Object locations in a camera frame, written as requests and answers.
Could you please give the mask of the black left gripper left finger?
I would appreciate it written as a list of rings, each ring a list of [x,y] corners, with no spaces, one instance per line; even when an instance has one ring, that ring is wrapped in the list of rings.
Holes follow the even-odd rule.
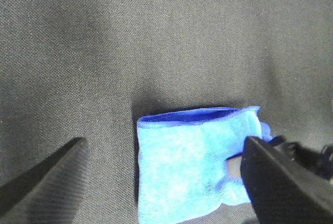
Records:
[[[72,223],[89,176],[88,141],[74,138],[1,187],[1,223]]]

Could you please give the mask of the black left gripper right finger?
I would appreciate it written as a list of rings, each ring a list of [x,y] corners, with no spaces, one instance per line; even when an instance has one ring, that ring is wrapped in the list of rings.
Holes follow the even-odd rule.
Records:
[[[249,136],[240,172],[258,223],[332,223],[332,145]]]

